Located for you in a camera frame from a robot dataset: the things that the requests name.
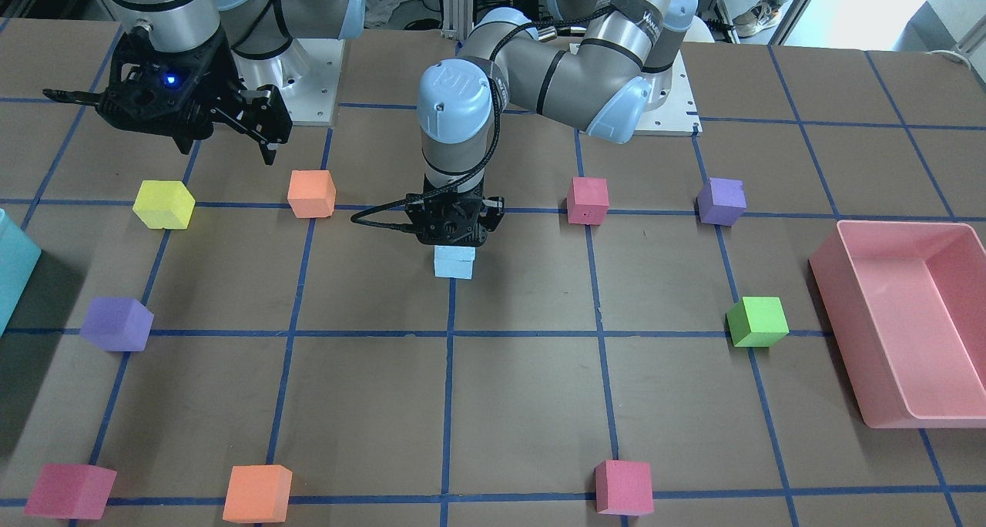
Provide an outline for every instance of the sneaker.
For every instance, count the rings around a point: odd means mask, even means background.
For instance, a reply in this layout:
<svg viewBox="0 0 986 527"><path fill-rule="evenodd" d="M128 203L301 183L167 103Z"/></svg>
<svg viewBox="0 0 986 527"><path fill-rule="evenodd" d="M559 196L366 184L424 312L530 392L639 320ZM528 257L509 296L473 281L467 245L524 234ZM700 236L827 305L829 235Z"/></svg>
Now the sneaker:
<svg viewBox="0 0 986 527"><path fill-rule="evenodd" d="M767 0L760 0L749 11L733 19L736 35L740 38L749 38L762 29L774 28L778 22L781 22L781 10L772 7Z"/></svg>

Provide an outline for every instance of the orange cube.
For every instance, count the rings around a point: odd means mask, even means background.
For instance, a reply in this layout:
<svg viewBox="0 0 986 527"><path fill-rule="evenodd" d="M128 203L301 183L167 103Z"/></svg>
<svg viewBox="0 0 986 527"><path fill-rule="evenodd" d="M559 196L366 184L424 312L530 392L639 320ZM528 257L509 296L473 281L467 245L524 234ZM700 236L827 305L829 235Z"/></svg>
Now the orange cube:
<svg viewBox="0 0 986 527"><path fill-rule="evenodd" d="M335 211L335 183L328 171L292 171L288 203L299 219L330 217Z"/></svg>
<svg viewBox="0 0 986 527"><path fill-rule="evenodd" d="M284 466L235 466L223 519L232 523L283 523L288 518L291 471Z"/></svg>

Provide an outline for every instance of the pink cube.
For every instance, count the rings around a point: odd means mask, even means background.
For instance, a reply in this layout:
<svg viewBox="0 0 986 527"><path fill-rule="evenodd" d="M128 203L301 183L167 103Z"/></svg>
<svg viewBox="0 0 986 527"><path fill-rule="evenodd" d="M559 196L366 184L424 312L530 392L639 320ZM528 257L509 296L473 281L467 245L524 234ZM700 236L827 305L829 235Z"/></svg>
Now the pink cube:
<svg viewBox="0 0 986 527"><path fill-rule="evenodd" d="M571 225L602 225L609 210L609 189L606 179L577 176L568 189L568 223Z"/></svg>
<svg viewBox="0 0 986 527"><path fill-rule="evenodd" d="M596 466L595 511L634 516L654 513L651 464L606 460Z"/></svg>
<svg viewBox="0 0 986 527"><path fill-rule="evenodd" d="M24 514L54 519L102 519L116 471L80 464L45 464Z"/></svg>
<svg viewBox="0 0 986 527"><path fill-rule="evenodd" d="M299 219L331 216L335 211L335 183L328 171L292 171L288 203Z"/></svg>

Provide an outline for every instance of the pink plastic bin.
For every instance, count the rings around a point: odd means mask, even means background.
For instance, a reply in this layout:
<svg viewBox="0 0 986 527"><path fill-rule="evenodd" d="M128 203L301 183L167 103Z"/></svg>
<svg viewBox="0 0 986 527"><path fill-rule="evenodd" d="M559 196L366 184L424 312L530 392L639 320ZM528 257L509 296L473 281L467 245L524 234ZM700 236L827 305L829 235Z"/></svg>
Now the pink plastic bin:
<svg viewBox="0 0 986 527"><path fill-rule="evenodd" d="M839 221L810 262L866 425L986 428L986 250L971 226Z"/></svg>

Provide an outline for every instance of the purple cube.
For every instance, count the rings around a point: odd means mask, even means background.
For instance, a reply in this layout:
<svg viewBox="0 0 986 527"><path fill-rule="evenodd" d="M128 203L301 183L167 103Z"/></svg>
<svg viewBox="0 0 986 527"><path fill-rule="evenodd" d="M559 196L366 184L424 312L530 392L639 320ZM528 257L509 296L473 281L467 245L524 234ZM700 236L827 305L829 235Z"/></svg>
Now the purple cube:
<svg viewBox="0 0 986 527"><path fill-rule="evenodd" d="M45 464L24 514L54 519L102 519L116 471L81 464Z"/></svg>
<svg viewBox="0 0 986 527"><path fill-rule="evenodd" d="M743 181L708 179L698 193L698 217L709 225L730 227L746 211Z"/></svg>
<svg viewBox="0 0 986 527"><path fill-rule="evenodd" d="M96 298L79 334L105 351L143 351L154 314L133 298Z"/></svg>

